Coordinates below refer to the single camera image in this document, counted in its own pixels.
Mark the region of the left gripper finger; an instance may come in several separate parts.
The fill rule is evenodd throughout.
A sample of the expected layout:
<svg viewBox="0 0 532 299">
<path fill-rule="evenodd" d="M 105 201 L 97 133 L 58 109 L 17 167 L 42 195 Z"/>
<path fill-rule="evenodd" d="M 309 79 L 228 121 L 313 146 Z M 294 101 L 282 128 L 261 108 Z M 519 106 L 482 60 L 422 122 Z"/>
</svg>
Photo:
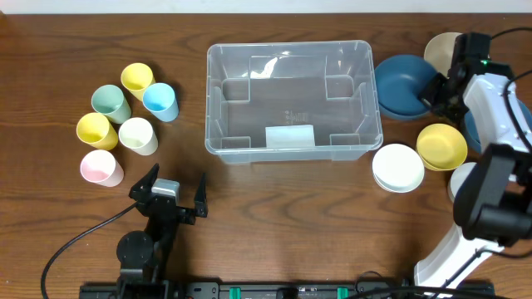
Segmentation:
<svg viewBox="0 0 532 299">
<path fill-rule="evenodd" d="M 195 216 L 206 218 L 208 216 L 208 204 L 207 204 L 207 194 L 206 194 L 206 173 L 203 173 L 199 187 L 197 188 L 195 194 Z"/>
<path fill-rule="evenodd" d="M 151 189 L 158 178 L 159 169 L 160 166 L 154 164 L 148 173 L 131 187 L 129 197 L 134 200 L 145 200 L 149 198 Z"/>
</svg>

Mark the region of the dark blue bowl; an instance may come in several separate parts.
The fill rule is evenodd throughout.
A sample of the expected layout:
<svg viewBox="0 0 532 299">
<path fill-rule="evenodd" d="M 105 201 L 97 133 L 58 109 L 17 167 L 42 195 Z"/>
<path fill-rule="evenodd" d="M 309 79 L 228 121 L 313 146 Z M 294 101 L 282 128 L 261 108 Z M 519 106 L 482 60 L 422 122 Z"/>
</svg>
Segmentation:
<svg viewBox="0 0 532 299">
<path fill-rule="evenodd" d="M 375 70 L 381 113 L 394 120 L 417 120 L 429 113 L 418 96 L 437 74 L 427 61 L 414 55 L 397 55 Z"/>
<path fill-rule="evenodd" d="M 525 120 L 529 127 L 531 127 L 532 115 L 528 107 L 520 100 L 518 100 L 520 108 L 525 117 Z M 480 138 L 475 127 L 475 122 L 472 114 L 468 111 L 460 123 L 461 133 L 464 135 L 466 143 L 470 148 L 472 148 L 477 154 L 482 152 Z"/>
</svg>

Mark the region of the beige large bowl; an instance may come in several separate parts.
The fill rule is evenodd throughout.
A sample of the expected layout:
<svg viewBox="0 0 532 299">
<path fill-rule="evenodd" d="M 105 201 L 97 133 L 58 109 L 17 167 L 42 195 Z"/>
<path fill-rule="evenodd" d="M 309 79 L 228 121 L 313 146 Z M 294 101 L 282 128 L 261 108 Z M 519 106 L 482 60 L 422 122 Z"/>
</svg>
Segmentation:
<svg viewBox="0 0 532 299">
<path fill-rule="evenodd" d="M 455 40 L 460 34 L 460 32 L 444 32 L 433 37 L 426 45 L 424 60 L 444 76 L 447 76 L 451 68 Z"/>
</svg>

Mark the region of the yellow small bowl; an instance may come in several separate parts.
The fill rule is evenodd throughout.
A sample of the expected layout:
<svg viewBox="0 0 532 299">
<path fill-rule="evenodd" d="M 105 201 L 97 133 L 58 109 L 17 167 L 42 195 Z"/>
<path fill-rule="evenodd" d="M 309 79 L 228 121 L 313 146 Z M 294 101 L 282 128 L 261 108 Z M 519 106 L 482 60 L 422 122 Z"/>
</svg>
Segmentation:
<svg viewBox="0 0 532 299">
<path fill-rule="evenodd" d="M 449 171 L 466 161 L 468 145 L 455 127 L 433 124 L 425 127 L 417 136 L 416 152 L 429 170 Z"/>
</svg>

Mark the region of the light blue small bowl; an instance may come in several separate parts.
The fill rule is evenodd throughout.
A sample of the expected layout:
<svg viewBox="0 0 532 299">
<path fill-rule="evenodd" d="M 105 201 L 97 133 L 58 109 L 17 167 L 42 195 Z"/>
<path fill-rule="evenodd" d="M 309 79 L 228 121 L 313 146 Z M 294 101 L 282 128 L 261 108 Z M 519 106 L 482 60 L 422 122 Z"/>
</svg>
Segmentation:
<svg viewBox="0 0 532 299">
<path fill-rule="evenodd" d="M 475 166 L 476 162 L 464 163 L 453 171 L 447 185 L 447 194 L 452 203 L 455 201 L 455 196 L 461 185 L 465 182 L 466 178 Z"/>
</svg>

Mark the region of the white small bowl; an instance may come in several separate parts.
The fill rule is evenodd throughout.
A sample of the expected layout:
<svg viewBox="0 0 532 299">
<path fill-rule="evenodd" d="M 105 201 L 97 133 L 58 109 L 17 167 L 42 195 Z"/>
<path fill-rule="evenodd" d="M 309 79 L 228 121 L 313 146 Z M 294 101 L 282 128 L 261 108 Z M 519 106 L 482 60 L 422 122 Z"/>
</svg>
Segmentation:
<svg viewBox="0 0 532 299">
<path fill-rule="evenodd" d="M 389 144 L 375 153 L 372 174 L 382 189 L 392 193 L 409 193 L 421 185 L 425 177 L 425 166 L 412 148 L 402 144 Z"/>
</svg>

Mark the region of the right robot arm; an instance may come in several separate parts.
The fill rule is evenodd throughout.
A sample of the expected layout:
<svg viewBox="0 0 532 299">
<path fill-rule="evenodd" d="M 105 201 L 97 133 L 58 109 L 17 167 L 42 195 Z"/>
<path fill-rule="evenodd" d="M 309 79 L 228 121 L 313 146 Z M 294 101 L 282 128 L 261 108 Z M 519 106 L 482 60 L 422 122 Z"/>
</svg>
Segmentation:
<svg viewBox="0 0 532 299">
<path fill-rule="evenodd" d="M 453 122 L 473 116 L 482 154 L 458 188 L 454 225 L 415 266 L 414 284 L 432 298 L 464 296 L 459 284 L 492 255 L 531 237 L 531 129 L 515 95 L 510 66 L 490 59 L 489 35 L 455 39 L 451 68 L 418 99 Z"/>
</svg>

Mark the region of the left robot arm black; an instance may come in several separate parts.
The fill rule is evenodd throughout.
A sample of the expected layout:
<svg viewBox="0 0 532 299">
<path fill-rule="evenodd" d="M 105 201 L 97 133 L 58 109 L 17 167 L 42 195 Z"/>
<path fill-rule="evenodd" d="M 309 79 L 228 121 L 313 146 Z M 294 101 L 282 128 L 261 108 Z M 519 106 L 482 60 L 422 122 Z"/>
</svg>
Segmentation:
<svg viewBox="0 0 532 299">
<path fill-rule="evenodd" d="M 117 280 L 119 298 L 167 296 L 170 287 L 160 276 L 165 271 L 178 227 L 193 225 L 197 218 L 208 215 L 205 174 L 200 177 L 195 206 L 186 208 L 179 206 L 180 184 L 160 179 L 159 169 L 155 164 L 129 192 L 135 208 L 147 218 L 147 224 L 142 231 L 127 233 L 117 244 L 116 256 L 121 264 Z"/>
</svg>

